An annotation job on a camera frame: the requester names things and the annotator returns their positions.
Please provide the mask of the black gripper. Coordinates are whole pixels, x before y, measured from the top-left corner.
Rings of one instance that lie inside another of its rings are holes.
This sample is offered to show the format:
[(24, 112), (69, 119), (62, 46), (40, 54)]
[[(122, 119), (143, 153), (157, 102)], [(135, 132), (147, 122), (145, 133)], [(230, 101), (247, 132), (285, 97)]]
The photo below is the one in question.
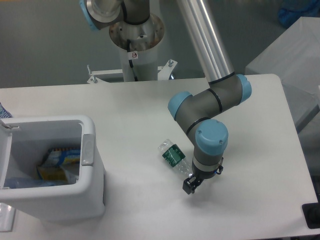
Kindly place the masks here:
[(213, 171), (202, 171), (195, 165), (192, 166), (194, 176), (188, 177), (183, 181), (182, 189), (188, 194), (194, 194), (197, 187), (199, 187), (204, 180), (211, 179), (216, 175), (220, 175), (223, 171), (223, 166), (220, 165)]

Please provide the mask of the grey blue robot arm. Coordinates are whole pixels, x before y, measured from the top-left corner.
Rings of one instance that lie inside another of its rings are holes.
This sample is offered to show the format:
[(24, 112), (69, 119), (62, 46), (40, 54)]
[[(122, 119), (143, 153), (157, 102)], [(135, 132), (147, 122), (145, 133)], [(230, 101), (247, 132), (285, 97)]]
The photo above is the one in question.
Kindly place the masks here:
[[(148, 0), (82, 0), (79, 5), (91, 29), (109, 29), (119, 49), (124, 81), (159, 79), (157, 46), (165, 30)], [(204, 180), (223, 171), (229, 134), (215, 116), (246, 101), (252, 86), (244, 75), (235, 74), (207, 1), (180, 0), (177, 5), (209, 85), (195, 95), (179, 92), (167, 106), (194, 147), (191, 165), (184, 168), (189, 176), (182, 185), (192, 194)]]

